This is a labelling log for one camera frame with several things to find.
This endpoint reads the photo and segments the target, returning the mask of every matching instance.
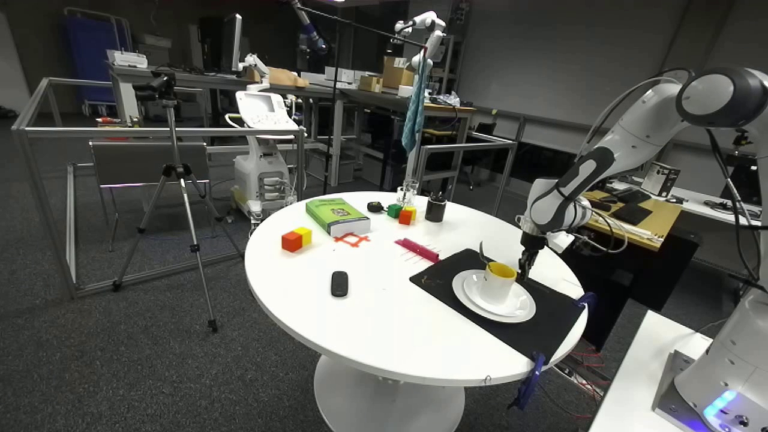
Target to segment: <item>black placemat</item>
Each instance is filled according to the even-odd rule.
[[[487,260],[476,250],[462,250],[428,267],[426,272],[410,276],[410,281],[426,287],[428,293],[432,293],[436,300],[457,309],[459,314],[482,327],[487,333],[517,348],[525,357],[535,359],[535,354],[542,353],[550,359],[559,348],[559,344],[568,335],[572,327],[576,323],[582,314],[582,305],[576,305],[573,297],[566,297],[534,278],[525,278],[522,281],[522,285],[535,300],[535,317],[524,323],[500,323],[500,322],[484,320],[472,309],[468,309],[453,294],[453,287],[452,287],[457,274],[466,268],[484,268],[484,261]]]

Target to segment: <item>gray carpet floor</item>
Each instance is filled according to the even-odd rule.
[[[85,142],[34,143],[45,189],[62,227],[66,165],[88,160]],[[378,172],[340,189],[372,189]],[[117,242],[108,248],[97,182],[79,177],[82,278],[111,278],[142,216],[142,195],[120,195]],[[230,210],[228,177],[214,182],[216,206]],[[490,210],[494,189],[457,189],[457,201]],[[91,293],[70,300],[56,274],[25,159],[8,125],[0,125],[0,430],[328,430],[316,412],[313,371],[316,353],[283,333],[250,294],[243,261],[206,267],[212,305],[220,322],[206,332],[206,305],[194,272]],[[204,257],[230,245],[194,206]],[[504,195],[496,216],[513,218],[524,195]],[[250,225],[234,213],[225,231],[244,245]],[[139,245],[133,268],[190,260],[182,213],[165,201]],[[669,317],[706,327],[729,312],[723,278],[692,264]],[[578,348],[573,357],[601,376],[616,371],[644,308],[628,305],[602,353]],[[510,411],[517,384],[468,389],[459,430],[589,430],[597,401],[562,380],[542,376],[528,411]]]

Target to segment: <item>white plate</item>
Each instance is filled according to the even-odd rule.
[[[484,278],[482,268],[468,268],[457,274],[453,278],[453,294],[471,308],[476,314],[487,317],[492,322],[504,322],[504,323],[522,323],[534,320],[535,314],[535,302],[530,297],[530,293],[513,282],[511,294],[507,297],[507,302],[496,305],[496,308],[487,308],[482,305],[482,300],[477,297],[477,287]]]

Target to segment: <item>round white table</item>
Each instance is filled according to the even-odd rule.
[[[345,192],[361,210],[368,201],[385,206],[392,192]],[[369,213],[368,242],[351,248],[327,236],[304,201],[270,216],[248,239],[244,272],[261,309],[300,344],[321,353],[315,369],[320,412],[337,432],[457,430],[463,414],[463,387],[524,380],[534,363],[471,320],[410,282],[429,261],[393,239],[409,238],[439,257],[466,248],[517,264],[522,231],[490,213],[448,201],[441,222],[423,218],[428,198],[415,196],[415,225],[386,213]],[[304,225],[313,248],[283,252],[282,236]],[[348,294],[331,297],[331,274],[348,274]],[[542,250],[534,278],[582,297],[573,272]],[[585,312],[576,320],[550,365],[578,344]]]

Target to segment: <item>table pedestal base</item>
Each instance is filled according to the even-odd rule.
[[[333,432],[447,432],[466,402],[462,387],[392,382],[327,354],[315,369],[315,398]]]

